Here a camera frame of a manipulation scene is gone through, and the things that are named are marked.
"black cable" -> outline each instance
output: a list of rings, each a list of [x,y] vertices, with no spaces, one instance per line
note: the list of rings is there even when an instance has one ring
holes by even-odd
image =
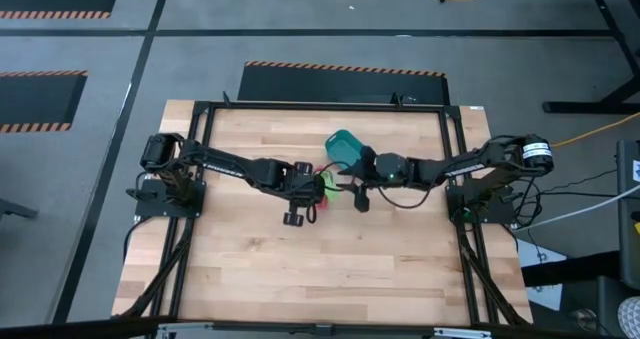
[[[145,174],[148,174],[148,172],[143,171],[140,174],[138,174],[136,176],[136,180],[135,180],[135,184],[134,187],[135,189],[131,190],[131,189],[127,189],[127,194],[129,194],[129,196],[131,196],[133,199],[135,200],[139,200],[139,201],[144,201],[144,200],[148,200],[149,198],[145,198],[143,195],[141,194],[145,194],[145,193],[141,193],[140,192],[140,178],[142,178]]]
[[[524,191],[524,195],[522,196],[522,201],[520,202],[520,205],[518,206],[518,210],[516,210],[516,218],[520,216],[520,213],[522,212],[522,208],[524,207],[525,204],[525,200],[527,198],[527,194],[529,194],[529,190],[531,190],[531,186],[533,186],[533,181],[536,180],[536,178],[531,178],[531,180],[529,181],[529,185],[527,185],[527,189]]]
[[[135,223],[131,228],[129,228],[129,231],[127,231],[127,235],[125,235],[125,237],[124,237],[124,248],[122,250],[122,262],[123,263],[127,259],[127,250],[129,249],[129,239],[131,238],[131,234],[133,233],[134,230],[136,230],[137,227],[139,227],[140,225],[146,223],[147,220],[149,220],[150,218],[151,217],[140,218],[140,221]]]
[[[599,197],[599,198],[615,198],[616,194],[600,194],[600,193],[579,193],[579,192],[554,192],[554,193],[545,193],[542,192],[540,195],[577,195],[577,196],[587,196],[587,197]],[[640,200],[639,197],[634,196],[626,196],[625,199],[633,199]]]
[[[347,163],[347,162],[343,162],[343,161],[334,161],[334,162],[331,162],[331,163],[327,164],[324,168],[322,168],[322,170],[318,171],[318,172],[317,172],[317,173],[315,173],[315,174],[316,174],[316,175],[320,175],[320,174],[324,173],[325,171],[327,171],[327,169],[329,169],[329,167],[331,167],[331,166],[333,166],[333,165],[336,165],[336,164],[344,164],[344,165],[347,165],[347,167],[351,167],[351,165],[349,165],[349,163]],[[355,174],[354,174],[354,175],[351,177],[351,183],[350,183],[350,184],[355,183],[355,181],[356,181],[356,177],[355,177]],[[308,186],[308,185],[311,185],[311,184],[313,184],[313,181],[308,181],[308,182],[306,182],[306,183],[304,183],[304,184],[300,184],[300,185],[298,185],[297,187],[292,188],[291,190],[289,190],[289,191],[288,191],[287,193],[285,193],[285,194],[292,195],[292,194],[294,194],[296,191],[298,191],[298,190],[300,190],[300,189],[302,189],[302,188],[304,188],[304,187],[306,187],[306,186]],[[325,186],[325,187],[324,187],[324,189],[328,189],[328,190],[336,191],[336,192],[344,191],[344,189],[340,189],[340,188],[338,188],[338,189],[336,189],[336,188],[329,188],[329,187],[327,187],[327,186]]]
[[[457,161],[452,161],[451,163],[447,164],[444,168],[442,168],[442,170],[438,173],[436,173],[432,178],[431,178],[431,183],[429,184],[429,188],[427,189],[427,191],[424,193],[424,196],[422,197],[422,199],[417,203],[417,204],[413,204],[413,205],[402,205],[402,204],[398,204],[396,202],[394,202],[393,200],[389,199],[389,197],[387,197],[384,194],[384,191],[382,190],[382,187],[378,187],[378,192],[380,193],[380,195],[382,195],[382,197],[384,198],[384,200],[386,200],[389,204],[398,207],[398,208],[402,208],[402,209],[415,209],[419,206],[421,206],[422,204],[424,204],[425,201],[427,201],[427,198],[429,197],[429,193],[431,193],[431,189],[433,189],[436,185],[436,178],[438,177],[438,175],[441,175],[442,172],[444,172],[445,170],[447,170],[448,168],[450,168],[452,165],[457,164]]]
[[[310,224],[313,224],[318,220],[318,210],[316,209],[315,204],[307,207],[306,218]]]
[[[332,167],[332,166],[334,166],[334,165],[337,165],[337,164],[343,164],[343,165],[346,165],[347,167],[346,167],[345,169],[343,169],[343,170],[346,170],[346,169],[349,169],[349,168],[351,168],[351,167],[352,167],[352,165],[351,165],[351,164],[349,164],[349,163],[347,163],[347,162],[345,162],[345,161],[336,160],[336,161],[333,161],[333,162],[331,162],[331,163],[329,163],[329,164],[325,165],[325,167],[324,167],[324,168],[322,168],[322,170],[320,170],[317,174],[322,174],[322,173],[324,173],[325,171],[327,171],[327,169],[329,169],[330,167]],[[350,185],[353,185],[353,183],[355,183],[355,182],[356,182],[356,174],[355,174],[355,173],[353,173],[353,174],[351,175],[351,182],[350,182],[349,184],[350,184]],[[344,189],[342,189],[342,188],[329,188],[328,186],[325,186],[324,188],[325,188],[326,190],[334,191],[334,192],[342,192],[342,191],[344,191]]]
[[[487,140],[486,143],[484,143],[484,145],[482,146],[482,148],[480,148],[479,150],[479,155],[481,155],[485,150],[487,150],[487,147],[489,146],[489,144],[491,144],[493,141],[497,140],[497,139],[502,139],[502,138],[508,138],[508,139],[513,139],[513,138],[517,138],[516,136],[513,135],[498,135],[495,136],[489,140]],[[393,200],[389,199],[389,197],[387,197],[384,194],[384,191],[382,190],[382,187],[377,187],[378,192],[380,193],[380,195],[382,195],[382,197],[384,198],[384,200],[386,200],[389,204],[398,207],[398,208],[402,208],[402,209],[415,209],[419,206],[421,206],[422,204],[424,204],[425,201],[427,201],[427,198],[429,197],[429,193],[431,193],[431,189],[433,189],[435,187],[435,180],[438,177],[438,175],[441,175],[445,170],[449,169],[452,165],[454,164],[458,164],[459,161],[458,160],[453,160],[451,163],[447,164],[444,168],[442,168],[440,170],[440,172],[437,172],[433,178],[431,178],[431,183],[429,184],[429,188],[427,189],[426,193],[424,194],[424,196],[422,197],[422,199],[420,200],[420,202],[418,202],[417,204],[414,205],[401,205],[398,204],[396,202],[394,202]]]
[[[553,187],[551,189],[544,190],[544,191],[542,191],[540,193],[548,193],[548,192],[552,192],[552,191],[557,190],[557,189],[565,189],[565,188],[568,188],[568,187],[570,187],[572,185],[578,185],[578,184],[582,184],[582,183],[588,182],[590,180],[598,179],[598,178],[603,177],[603,176],[605,176],[607,174],[615,173],[616,171],[618,171],[618,170],[617,169],[607,170],[607,171],[602,172],[602,173],[600,173],[598,175],[594,175],[592,177],[585,178],[585,179],[582,179],[582,180],[577,181],[577,182],[571,182],[571,183],[568,183],[568,184],[565,184],[565,185],[558,185],[558,186],[555,186],[555,187]]]
[[[536,219],[536,217],[537,217],[538,215],[540,215],[540,213],[542,213],[542,204],[540,203],[540,201],[541,201],[541,197],[542,197],[543,195],[556,195],[556,194],[557,194],[557,195],[581,195],[581,194],[590,194],[590,193],[573,193],[573,192],[549,193],[551,190],[556,190],[556,189],[559,189],[559,188],[567,188],[567,187],[569,187],[569,186],[571,186],[571,185],[581,184],[581,183],[584,183],[584,182],[586,182],[586,181],[588,181],[588,180],[593,180],[593,179],[599,178],[599,177],[601,177],[601,176],[603,176],[603,175],[610,174],[610,173],[612,173],[612,172],[614,172],[614,171],[615,171],[615,170],[613,170],[613,171],[606,171],[606,172],[604,172],[604,173],[600,173],[600,174],[598,174],[598,175],[596,175],[596,176],[593,176],[593,177],[590,177],[590,178],[587,178],[587,179],[583,179],[583,180],[581,180],[581,181],[579,181],[579,182],[574,182],[574,183],[569,183],[569,184],[566,184],[566,185],[557,186],[557,187],[554,187],[554,188],[552,188],[552,189],[545,190],[545,191],[540,191],[540,188],[538,188],[538,186],[537,186],[537,185],[533,184],[534,188],[536,189],[536,194],[535,194],[533,197],[535,197],[535,198],[536,198],[536,200],[535,200],[535,201],[525,202],[525,200],[526,200],[526,199],[528,199],[528,198],[526,198],[526,194],[525,194],[525,198],[523,198],[523,200],[522,200],[522,201],[523,201],[523,203],[522,203],[521,205],[535,204],[535,205],[536,205],[536,207],[535,207],[535,209],[534,209],[534,212],[533,212],[533,214],[532,214],[531,216],[523,216],[523,215],[516,216],[516,218],[515,218],[515,219],[516,219],[516,222],[518,223],[518,225],[520,225],[520,226],[521,226],[521,227],[523,227],[523,228],[526,228],[526,227],[530,226],[530,225],[533,223],[533,221]],[[524,217],[530,217],[531,219],[530,219],[527,223],[521,223],[521,222],[520,222],[520,220],[519,220],[519,218],[524,218]],[[508,232],[509,234],[511,234],[511,236],[514,238],[514,240],[516,241],[516,250],[518,250],[518,240],[517,240],[517,238],[516,238],[515,234],[514,234],[513,232],[511,232],[511,230],[509,229],[509,227],[508,227],[507,225],[503,225],[503,228],[504,228],[505,230],[507,230],[507,232]],[[527,232],[527,236],[528,236],[528,237],[529,237],[529,239],[531,240],[531,244],[533,244],[533,246],[534,246],[534,247],[535,247],[535,249],[536,249],[536,255],[538,256],[538,260],[540,261],[540,264],[542,264],[542,263],[543,263],[543,262],[542,262],[542,260],[543,260],[544,256],[543,256],[543,254],[540,252],[540,247],[538,246],[538,243],[536,243],[535,239],[533,239],[533,235],[531,234],[531,229],[527,229],[527,230],[526,230],[526,232]],[[571,295],[567,295],[566,297],[567,297],[567,298],[569,298],[571,301],[573,301],[573,302],[574,302],[574,304],[577,304],[577,306],[578,306],[578,307],[586,308],[586,306],[585,306],[585,305],[580,304],[580,302],[579,302],[578,300],[576,300],[573,296],[571,296]],[[602,329],[604,329],[604,331],[607,333],[607,335],[609,335],[609,336],[613,337],[613,335],[611,334],[611,332],[609,331],[609,329],[607,329],[607,328],[602,324],[602,322],[600,322],[600,320],[599,320],[597,317],[596,317],[596,318],[594,318],[594,319],[595,319],[596,323],[597,323],[600,327],[602,327]]]

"white cable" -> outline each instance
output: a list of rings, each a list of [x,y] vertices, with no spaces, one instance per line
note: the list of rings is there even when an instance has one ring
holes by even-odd
[[[568,217],[572,217],[572,216],[574,216],[574,215],[578,215],[578,214],[582,214],[582,213],[586,213],[586,212],[588,212],[588,211],[592,211],[592,210],[598,209],[598,208],[600,208],[600,207],[602,207],[602,206],[605,206],[605,205],[607,205],[607,204],[610,204],[610,203],[616,202],[616,201],[618,201],[618,200],[620,200],[620,199],[622,199],[622,198],[626,197],[627,195],[629,195],[629,194],[631,194],[631,193],[635,192],[636,190],[640,190],[640,185],[638,185],[638,186],[636,186],[636,187],[633,187],[633,188],[631,188],[631,189],[627,190],[626,192],[624,192],[624,193],[622,193],[622,194],[620,194],[620,195],[618,195],[618,196],[616,196],[616,197],[613,197],[613,198],[611,198],[611,199],[605,200],[605,201],[603,201],[603,202],[602,202],[602,203],[600,203],[600,204],[596,204],[596,205],[594,205],[594,206],[590,206],[590,207],[588,207],[588,208],[580,209],[580,210],[578,210],[578,211],[574,211],[574,212],[569,213],[569,214],[560,215],[559,217],[555,217],[555,218],[552,218],[552,219],[549,219],[549,220],[545,220],[545,221],[540,222],[540,223],[536,223],[536,224],[533,224],[533,225],[529,225],[528,227],[524,227],[524,228],[521,228],[521,229],[517,229],[517,230],[514,230],[513,232],[514,232],[514,233],[519,233],[519,232],[521,232],[521,231],[529,230],[529,229],[535,228],[535,227],[537,227],[537,226],[546,225],[546,224],[551,224],[551,223],[553,223],[553,222],[555,222],[555,221],[558,221],[558,220],[561,220],[561,219],[565,219],[565,218],[568,218]]]

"red object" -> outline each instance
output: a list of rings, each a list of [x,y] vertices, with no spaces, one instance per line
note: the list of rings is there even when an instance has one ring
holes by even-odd
[[[324,170],[324,165],[316,168],[313,171],[313,173],[316,174],[316,173],[321,172],[322,170]],[[329,207],[329,201],[327,200],[327,196],[325,195],[325,196],[322,197],[322,201],[320,203],[316,204],[316,209],[324,210],[324,209],[327,209],[328,207]]]

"table leg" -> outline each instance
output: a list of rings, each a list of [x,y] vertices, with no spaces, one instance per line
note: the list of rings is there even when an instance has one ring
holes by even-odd
[[[599,275],[612,279],[620,278],[618,250],[522,268],[524,284],[527,287],[591,280]]]
[[[13,214],[25,218],[35,218],[38,212],[22,205],[0,199],[0,215],[2,214]]]
[[[634,76],[621,87],[598,102],[544,102],[545,113],[560,114],[635,114],[640,104],[625,104],[625,100],[640,92],[640,75]]]

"black metal frame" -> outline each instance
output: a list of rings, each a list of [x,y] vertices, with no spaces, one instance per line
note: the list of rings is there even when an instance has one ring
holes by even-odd
[[[462,118],[458,107],[453,106],[435,106],[420,104],[403,104],[400,100],[395,100],[390,104],[342,104],[342,103],[282,103],[282,102],[231,102],[228,97],[223,95],[224,102],[195,102],[192,111],[191,123],[189,128],[190,138],[195,138],[198,129],[200,117],[206,113],[206,127],[203,134],[202,143],[208,144],[211,138],[215,111],[217,109],[261,109],[261,110],[317,110],[317,111],[358,111],[358,112],[411,112],[411,113],[427,113],[438,115],[443,151],[445,158],[453,156],[451,137],[449,135],[448,120],[452,120],[456,133],[456,142],[460,153],[466,152],[466,143],[464,138],[464,130],[462,127]],[[202,179],[204,169],[199,168],[196,172],[196,179]],[[455,179],[449,180],[449,185],[454,185]],[[179,218],[169,218],[167,236],[163,246],[162,264],[158,274],[151,281],[147,290],[151,295],[146,296],[148,300],[138,301],[125,313],[105,321],[81,322],[81,323],[65,323],[54,324],[49,326],[35,326],[24,328],[10,328],[0,330],[0,337],[12,338],[53,338],[53,337],[69,337],[71,336],[91,336],[94,338],[113,337],[114,333],[121,336],[141,335],[145,334],[147,338],[152,338],[157,334],[158,329],[164,332],[170,332],[171,327],[166,324],[178,323],[178,311],[182,294],[182,286],[186,276],[186,264],[191,246],[191,238],[196,222],[196,218],[186,218],[186,227],[175,249],[171,249],[175,241],[175,232]],[[476,293],[473,284],[473,272],[471,266],[477,271],[489,273],[486,250],[484,248],[484,240],[482,238],[482,230],[480,225],[473,225],[474,238],[477,247],[477,259],[469,257],[469,251],[473,252],[469,241],[466,237],[464,224],[461,222],[454,223],[456,228],[456,236],[460,248],[460,258],[462,261],[462,275],[464,277],[464,286],[467,296],[470,326],[469,327],[451,327],[451,326],[402,326],[402,325],[351,325],[351,324],[329,324],[329,323],[262,323],[262,322],[189,322],[196,327],[215,330],[257,330],[257,331],[276,331],[288,333],[309,333],[315,335],[337,335],[337,334],[411,334],[411,335],[448,335],[454,336],[452,333],[460,335],[476,334],[481,337],[492,338],[582,338],[582,333],[565,333],[540,330],[522,322],[516,325],[500,325],[496,310],[496,303],[490,297],[502,297],[498,287],[486,277],[480,277],[484,282],[485,295],[487,297],[487,307],[489,323],[481,322],[479,319],[479,310],[477,304]],[[160,316],[159,303],[162,301],[162,294],[165,281],[169,273],[177,265],[176,279],[172,290],[171,305],[168,316]],[[489,292],[498,292],[498,295],[489,296]],[[508,305],[505,299],[500,300],[501,304]],[[150,317],[142,318],[141,315],[146,307],[151,304],[152,312]],[[182,328],[189,326],[187,323],[181,325]]]
[[[542,108],[546,113],[634,114],[640,112],[640,104],[624,103],[625,100],[640,92],[640,66],[638,66],[638,62],[633,57],[633,53],[625,41],[624,34],[622,34],[620,28],[618,28],[618,24],[616,24],[613,15],[611,15],[607,3],[604,0],[595,1],[600,8],[600,13],[607,23],[613,39],[615,39],[618,46],[620,46],[620,50],[622,50],[633,76],[618,89],[597,102],[545,102],[542,104]],[[638,15],[638,18],[640,18],[640,0],[628,1]]]
[[[3,215],[12,214],[23,218],[35,218],[38,211],[0,198],[0,220]]]
[[[639,0],[629,0],[638,12]],[[156,37],[219,37],[219,36],[398,36],[408,35],[415,37],[604,37],[613,38],[619,44],[626,60],[634,71],[634,79],[614,91],[608,98],[597,103],[545,103],[548,112],[602,112],[622,113],[639,111],[633,104],[623,104],[631,93],[637,90],[638,75],[637,63],[631,55],[624,36],[617,27],[615,20],[609,13],[604,0],[595,0],[601,8],[602,15],[608,25],[608,29],[533,29],[533,30],[429,30],[429,29],[205,29],[205,30],[158,30],[158,23],[163,12],[166,0],[157,0],[148,28],[137,29],[0,29],[0,37],[143,37],[144,41],[135,64],[131,78],[131,87],[123,103],[120,116],[116,122],[116,128],[112,141],[109,144],[107,154],[100,170],[96,186],[92,193],[85,217],[80,230],[80,237],[73,252],[73,260],[67,272],[62,291],[54,308],[53,323],[61,324],[67,321],[73,298],[82,274],[82,270],[93,240],[98,224],[100,212],[104,204],[107,188],[114,171],[116,158],[127,128],[133,105],[137,96],[142,75],[149,57],[153,39]],[[482,233],[474,229],[474,239],[481,242]]]
[[[208,145],[214,124],[215,111],[217,109],[232,109],[232,110],[243,110],[243,109],[262,109],[262,110],[318,110],[318,111],[358,111],[358,112],[410,112],[410,113],[427,113],[427,114],[437,114],[440,132],[442,136],[442,144],[444,148],[444,156],[445,158],[451,158],[453,156],[453,151],[451,147],[451,138],[449,135],[448,128],[448,119],[451,119],[454,123],[454,128],[456,132],[458,151],[460,153],[466,152],[466,145],[464,139],[464,131],[462,127],[462,118],[460,116],[460,110],[458,107],[452,106],[434,106],[434,105],[415,105],[415,104],[403,104],[401,101],[396,100],[395,103],[390,104],[344,104],[344,103],[282,103],[282,102],[231,102],[226,94],[223,95],[225,98],[224,102],[195,102],[193,113],[191,117],[191,123],[189,128],[189,138],[195,138],[195,133],[197,131],[198,122],[200,121],[200,116],[204,113],[207,114],[207,120],[205,123],[205,130],[203,134],[202,143]],[[204,169],[198,168],[196,173],[196,180],[202,179]],[[455,179],[450,179],[449,184],[455,184]],[[164,281],[166,280],[166,274],[168,274],[172,268],[167,268],[166,264],[169,261],[169,257],[173,256],[174,253],[169,250],[169,248],[173,247],[173,242],[175,241],[175,227],[177,226],[178,218],[170,218],[168,222],[167,236],[165,237],[165,243],[163,246],[162,253],[162,261],[161,261],[161,269],[159,271],[158,276],[154,278],[162,281],[160,284],[161,290],[164,289]],[[182,286],[184,285],[184,279],[186,275],[187,269],[187,259],[189,255],[189,246],[191,243],[191,235],[193,234],[193,228],[196,222],[196,218],[187,218],[186,226],[188,228],[185,229],[186,236],[183,236],[181,241],[186,240],[186,250],[183,251],[182,256],[179,259],[178,269],[176,271],[174,287],[172,290],[171,297],[171,305],[169,309],[169,316],[176,317],[178,315],[179,305],[182,296]],[[464,228],[464,224],[458,223],[455,225],[457,238],[461,238],[461,236],[466,236],[466,231]],[[482,229],[480,225],[473,225],[473,233],[476,241],[476,247],[478,248],[478,259],[484,265],[485,270],[488,272],[488,258],[486,254],[486,249],[484,246],[484,240],[482,238]],[[473,284],[473,272],[471,270],[471,266],[469,262],[465,259],[463,255],[463,247],[460,246],[460,258],[462,262],[462,272],[464,277],[464,285],[465,292],[468,303],[469,317],[471,325],[480,324],[480,314],[478,310],[477,298],[474,290]],[[155,294],[153,302],[152,302],[152,311],[151,315],[159,314],[159,302],[162,300],[162,292],[158,292]],[[498,324],[498,313],[496,310],[496,306],[493,301],[490,299],[488,293],[487,297],[487,307],[489,313],[490,323]],[[135,310],[129,310],[125,314],[126,317],[129,316],[138,316],[144,311],[145,308],[139,307],[135,308]],[[218,322],[212,328],[217,328],[220,325]],[[330,334],[338,334],[341,331],[338,328],[349,328],[349,332],[354,332],[354,328],[357,327],[365,327],[365,326],[350,326],[350,325],[333,325],[333,324],[316,324],[316,323],[308,323],[308,324],[297,324],[297,323],[267,323],[261,324],[268,326],[271,330],[277,330],[280,328],[281,331],[291,332],[293,328],[307,328],[304,329],[304,332],[308,332],[308,328],[313,328],[314,333],[322,332],[322,333],[330,333]],[[229,322],[224,324],[225,329],[229,329],[230,326],[238,326],[238,328],[242,330],[246,330],[247,324],[242,322]],[[385,329],[387,326],[375,326],[378,329]],[[433,335],[434,327],[432,326],[417,326],[413,328],[421,328],[420,334],[422,335]]]

